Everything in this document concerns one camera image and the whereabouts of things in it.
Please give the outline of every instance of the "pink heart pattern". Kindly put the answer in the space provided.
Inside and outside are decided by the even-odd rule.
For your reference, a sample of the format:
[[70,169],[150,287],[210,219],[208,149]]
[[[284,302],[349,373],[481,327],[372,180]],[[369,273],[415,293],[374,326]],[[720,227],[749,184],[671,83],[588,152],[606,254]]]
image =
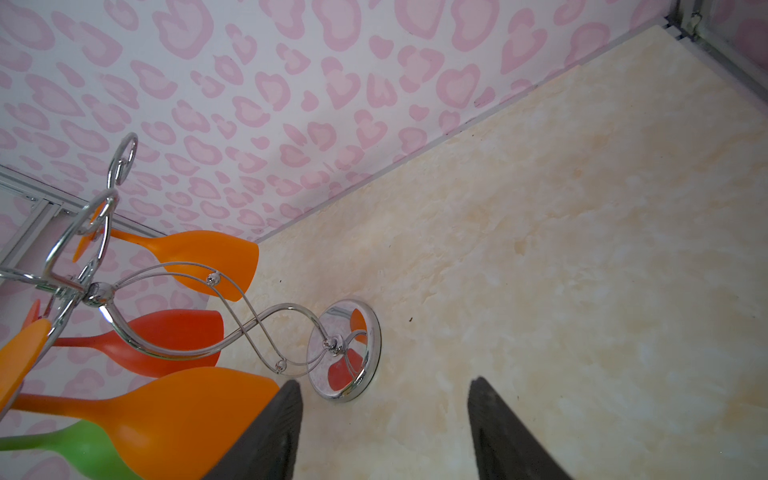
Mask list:
[[[764,21],[744,21],[764,2],[721,4],[717,27],[768,65]],[[94,16],[0,0],[0,162],[88,196],[137,131],[123,214],[257,240],[667,6],[102,0]]]

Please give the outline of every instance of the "chrome metal frame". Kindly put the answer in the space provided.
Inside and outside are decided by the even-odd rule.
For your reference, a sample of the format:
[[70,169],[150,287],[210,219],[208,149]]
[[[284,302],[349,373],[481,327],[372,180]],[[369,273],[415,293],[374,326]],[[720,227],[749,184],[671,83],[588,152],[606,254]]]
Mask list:
[[[114,211],[120,200],[116,186],[122,184],[128,173],[131,171],[137,147],[138,136],[134,133],[128,134],[120,143],[112,157],[112,162],[110,163],[107,177],[107,189],[100,192],[99,195],[85,204],[69,227],[67,227],[61,234],[61,237],[55,243],[51,252],[48,254],[48,257],[45,259],[41,276],[23,272],[13,266],[0,266],[0,279],[29,283],[36,288],[51,293],[51,302],[46,309],[47,312],[50,310],[53,301],[58,300],[58,308],[56,309],[55,316],[53,316],[51,320],[51,330],[48,333],[48,339],[38,357],[38,361],[61,335],[62,330],[67,326],[69,317],[74,308],[79,303],[84,303],[85,305],[98,308],[102,316],[112,325],[115,332],[128,345],[146,355],[156,358],[177,361],[199,359],[218,353],[231,345],[235,340],[245,336],[261,362],[272,373],[288,378],[297,378],[307,375],[321,364],[328,366],[329,364],[327,362],[323,363],[327,353],[334,357],[342,355],[345,360],[346,368],[349,370],[350,375],[353,376],[353,381],[341,392],[331,392],[330,395],[325,392],[321,393],[321,395],[324,398],[342,402],[348,401],[359,395],[369,384],[373,373],[376,371],[381,351],[379,323],[376,316],[373,314],[373,311],[365,303],[357,300],[342,300],[329,308],[320,318],[312,313],[311,310],[295,303],[279,303],[267,308],[261,313],[257,313],[251,302],[247,299],[245,292],[242,291],[240,286],[232,281],[232,279],[225,273],[219,272],[212,267],[192,262],[168,262],[144,268],[126,276],[114,285],[111,285],[110,283],[93,282],[94,275],[98,271],[98,268],[107,253],[112,227],[115,222]],[[92,258],[85,264],[82,271],[77,276],[62,276],[56,273],[56,263],[64,252],[65,247],[74,240],[75,237],[91,235],[94,233],[96,234],[94,239],[100,239],[99,246]],[[198,266],[207,269],[209,273],[207,274],[206,279],[202,280],[201,278],[186,273],[170,272],[165,269],[167,266],[178,265]],[[215,345],[195,350],[168,349],[147,341],[145,338],[138,335],[131,328],[130,323],[122,316],[117,305],[114,303],[114,295],[115,292],[121,288],[155,276],[185,277],[208,286],[208,288],[212,290],[213,296],[217,296],[219,300],[223,302],[225,308],[237,323],[238,330],[230,333]],[[230,282],[242,296],[251,314],[251,318],[246,322],[242,322],[240,318],[238,318],[230,303],[224,299],[217,289],[217,285],[222,280]],[[367,330],[344,332],[344,336],[330,336],[326,331],[322,318],[324,316],[329,316],[329,318],[334,316],[336,317],[336,323],[338,323],[339,315],[338,312],[336,312],[336,310],[338,310],[336,306],[345,303],[351,303],[352,305],[357,306],[356,308],[363,313]],[[308,348],[306,361],[297,362],[288,359],[283,355],[263,324],[263,321],[267,317],[284,310],[293,310],[301,313],[313,324],[312,338],[314,340],[312,342],[312,348]],[[346,330],[351,329],[351,314],[352,311],[346,312]],[[267,338],[270,346],[279,357],[279,360],[275,365],[270,365],[248,333],[249,330],[256,326],[261,328],[261,331]],[[369,347],[367,347],[364,352],[365,362],[362,365],[361,371],[357,372],[349,361],[347,351],[351,348],[352,341],[362,335],[367,336],[368,339],[366,343]],[[289,366],[299,367],[300,370],[299,372],[288,372]]]

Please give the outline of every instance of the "metal trim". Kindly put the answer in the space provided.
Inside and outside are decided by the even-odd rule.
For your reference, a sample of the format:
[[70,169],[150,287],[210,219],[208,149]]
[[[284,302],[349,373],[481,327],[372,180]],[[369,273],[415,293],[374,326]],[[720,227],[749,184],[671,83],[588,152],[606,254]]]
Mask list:
[[61,205],[53,204],[46,199],[36,199],[29,217],[0,252],[0,265],[16,266],[60,209]]
[[[67,215],[74,216],[82,210],[83,207],[88,205],[86,200],[82,200],[75,195],[70,195],[58,188],[46,185],[34,178],[27,177],[4,165],[0,165],[0,186],[6,187],[21,195],[46,199],[52,204],[61,205],[61,209],[64,210]],[[152,227],[142,225],[141,223],[134,222],[121,215],[113,214],[112,218],[115,226],[124,232],[151,238],[165,237],[165,233],[155,230]]]

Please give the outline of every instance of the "curved metal arm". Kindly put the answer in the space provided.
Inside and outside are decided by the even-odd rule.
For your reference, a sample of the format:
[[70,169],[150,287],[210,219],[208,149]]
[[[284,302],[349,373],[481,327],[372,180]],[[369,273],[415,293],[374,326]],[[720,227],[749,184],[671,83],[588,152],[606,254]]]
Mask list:
[[[295,303],[280,303],[264,310],[259,314],[257,318],[253,318],[248,322],[245,322],[243,324],[242,330],[235,330],[215,345],[195,350],[175,350],[155,345],[141,337],[131,328],[131,325],[120,313],[120,310],[114,305],[114,300],[111,298],[111,295],[109,293],[105,294],[104,291],[100,292],[99,295],[102,298],[106,298],[104,300],[104,304],[99,306],[98,309],[104,318],[112,325],[120,338],[122,338],[129,345],[133,346],[136,350],[139,350],[146,355],[168,360],[195,360],[213,355],[214,353],[218,353],[231,345],[235,340],[243,336],[244,332],[242,330],[245,332],[251,330],[263,322],[268,316],[273,315],[274,313],[277,313],[281,310],[295,310],[310,319],[316,319],[314,313],[301,305],[297,305]],[[263,357],[261,357],[261,354],[259,354],[259,357],[262,358],[264,364],[267,367],[271,369],[273,368]]]
[[349,362],[349,355],[347,355],[347,351],[349,351],[349,344],[358,336],[368,336],[368,332],[365,330],[355,330],[354,332],[350,333],[345,339],[344,339],[344,361],[346,362],[346,369],[351,373],[353,376],[357,377],[360,372],[354,369],[352,367],[352,363]]
[[[221,292],[219,292],[219,290],[215,287],[215,284],[209,283],[207,280],[203,281],[202,279],[197,278],[196,276],[188,275],[186,273],[173,272],[173,271],[157,271],[157,272],[152,272],[152,270],[162,270],[163,268],[168,268],[169,266],[176,266],[176,265],[198,266],[200,268],[204,268],[204,269],[209,270],[210,271],[210,275],[215,275],[215,276],[218,276],[219,278],[224,278],[226,281],[230,282],[230,284],[232,286],[234,286],[237,289],[238,292],[240,292],[240,295],[242,296],[243,301],[248,306],[248,309],[250,310],[250,312],[253,314],[252,320],[249,321],[244,326],[243,323],[238,318],[237,314],[232,310],[232,307],[230,306],[229,302],[227,302],[227,300],[224,299],[224,297],[221,295]],[[209,267],[207,265],[203,265],[202,263],[195,263],[195,262],[166,262],[166,263],[160,263],[160,264],[154,265],[154,266],[148,266],[146,268],[138,270],[137,272],[133,272],[130,275],[120,279],[114,286],[108,285],[108,284],[97,284],[97,283],[92,285],[91,288],[95,288],[95,290],[94,290],[94,292],[92,294],[91,294],[91,292],[89,292],[89,294],[86,297],[85,301],[86,301],[86,303],[88,305],[91,305],[91,306],[101,306],[101,305],[103,305],[105,303],[106,300],[111,300],[111,299],[114,298],[114,292],[116,290],[119,290],[120,288],[126,287],[128,285],[131,285],[132,283],[136,283],[136,282],[139,282],[141,280],[149,279],[149,278],[151,278],[153,276],[163,276],[163,275],[181,276],[181,277],[187,278],[189,280],[200,282],[200,283],[208,286],[208,288],[210,288],[211,290],[213,290],[213,292],[216,293],[216,295],[219,297],[219,300],[221,300],[221,302],[227,308],[227,311],[230,313],[230,315],[232,316],[234,321],[237,323],[237,326],[240,328],[239,332],[236,332],[236,333],[232,334],[232,335],[235,335],[235,337],[232,339],[232,341],[240,338],[241,336],[245,336],[246,339],[248,340],[248,343],[250,343],[251,348],[253,348],[253,351],[256,352],[256,354],[259,356],[259,359],[269,369],[271,369],[275,373],[282,373],[285,370],[285,368],[287,367],[288,363],[290,363],[292,365],[295,365],[295,366],[308,366],[309,364],[312,364],[316,360],[318,360],[322,355],[318,355],[315,359],[310,359],[310,360],[308,360],[306,362],[294,362],[292,360],[287,359],[280,352],[280,349],[277,348],[277,345],[275,345],[275,342],[272,340],[272,336],[270,335],[270,333],[266,330],[266,328],[264,328],[264,324],[262,323],[262,321],[264,319],[266,319],[268,316],[273,315],[274,313],[279,312],[281,310],[296,310],[299,313],[302,313],[304,316],[306,316],[308,319],[310,319],[312,321],[313,325],[315,326],[315,328],[317,328],[317,330],[319,331],[319,333],[320,333],[321,337],[323,338],[323,340],[325,340],[326,342],[328,342],[329,340],[333,340],[333,339],[329,339],[328,333],[326,332],[325,328],[323,327],[323,325],[318,320],[317,316],[314,313],[312,313],[311,310],[309,310],[309,309],[307,309],[307,308],[305,308],[305,307],[303,307],[301,305],[297,305],[295,303],[280,303],[278,305],[271,306],[270,308],[264,310],[262,313],[256,313],[256,310],[253,308],[253,305],[248,300],[247,296],[245,295],[245,292],[243,291],[243,289],[240,288],[239,285],[237,285],[236,282],[234,282],[231,278],[229,278],[228,275],[226,275],[225,273],[221,273],[221,272],[219,272],[219,271],[217,271],[217,270],[215,270],[215,269],[213,269],[213,268],[211,268],[211,267]],[[275,350],[275,353],[277,353],[277,355],[280,357],[280,361],[277,363],[277,365],[275,365],[274,368],[266,361],[266,359],[264,359],[264,357],[262,356],[261,352],[256,347],[256,343],[254,343],[253,340],[250,338],[250,335],[248,335],[248,330],[253,328],[255,325],[258,325],[258,326],[261,327],[261,330],[264,333],[264,336],[269,341],[269,343],[272,346],[272,348]],[[146,353],[146,354],[148,354],[148,355],[152,355],[151,353],[146,352],[143,349],[139,349],[139,350],[144,352],[144,353]]]
[[34,275],[33,273],[27,273],[18,268],[11,268],[9,266],[0,266],[0,278],[6,280],[15,280],[17,282],[28,283],[34,285],[40,290],[55,293],[60,287],[66,288],[64,285],[54,285],[50,280],[46,280],[41,276]]
[[[130,145],[131,149],[128,150],[128,158],[124,158],[125,151]],[[139,137],[134,132],[126,135],[120,142],[117,150],[112,155],[112,162],[109,164],[109,171],[107,172],[107,188],[115,188],[117,185],[122,185],[125,178],[128,176],[128,172],[131,171],[131,167],[134,164],[134,158],[136,158],[136,150],[139,148]]]

